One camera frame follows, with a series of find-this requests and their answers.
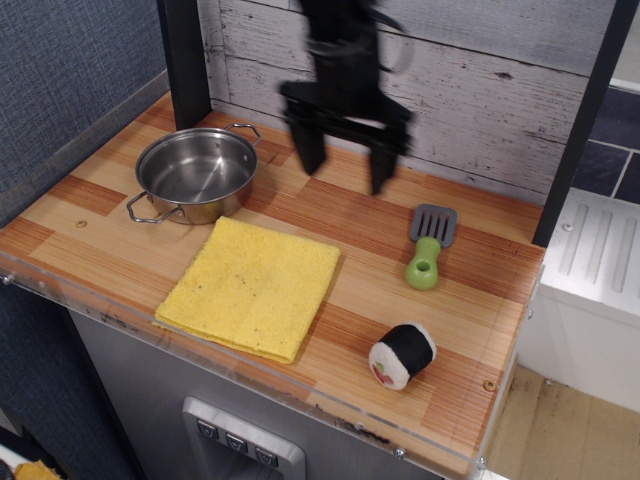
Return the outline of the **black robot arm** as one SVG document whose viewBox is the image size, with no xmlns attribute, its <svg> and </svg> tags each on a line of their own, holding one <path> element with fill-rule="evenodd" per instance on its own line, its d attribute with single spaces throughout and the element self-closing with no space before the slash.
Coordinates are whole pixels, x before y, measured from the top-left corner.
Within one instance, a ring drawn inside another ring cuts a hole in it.
<svg viewBox="0 0 640 480">
<path fill-rule="evenodd" d="M 411 112 L 380 88 L 379 23 L 403 28 L 376 11 L 372 1 L 302 1 L 309 25 L 307 51 L 313 81 L 286 81 L 285 120 L 305 171 L 326 160 L 327 136 L 369 149 L 371 192 L 380 193 L 408 150 Z"/>
</svg>

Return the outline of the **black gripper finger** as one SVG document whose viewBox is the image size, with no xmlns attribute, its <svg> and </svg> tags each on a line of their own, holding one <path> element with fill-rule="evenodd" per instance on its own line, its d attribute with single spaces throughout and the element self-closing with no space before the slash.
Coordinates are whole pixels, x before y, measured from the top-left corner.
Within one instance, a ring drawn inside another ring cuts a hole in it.
<svg viewBox="0 0 640 480">
<path fill-rule="evenodd" d="M 373 195 L 378 195 L 384 183 L 394 175 L 398 155 L 398 150 L 388 144 L 375 143 L 370 147 L 369 162 Z"/>
<path fill-rule="evenodd" d="M 304 170 L 313 175 L 326 160 L 324 134 L 317 126 L 295 117 L 288 124 Z"/>
</svg>

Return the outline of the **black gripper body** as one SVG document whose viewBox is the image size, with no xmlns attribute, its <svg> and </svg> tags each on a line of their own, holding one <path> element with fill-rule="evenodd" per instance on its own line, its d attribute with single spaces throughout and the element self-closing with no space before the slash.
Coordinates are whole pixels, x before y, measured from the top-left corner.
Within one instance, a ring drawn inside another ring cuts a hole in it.
<svg viewBox="0 0 640 480">
<path fill-rule="evenodd" d="M 361 145 L 407 145 L 409 110 L 380 87 L 376 47 L 311 47 L 312 81 L 286 81 L 285 118 L 298 145 L 322 145 L 326 136 Z"/>
</svg>

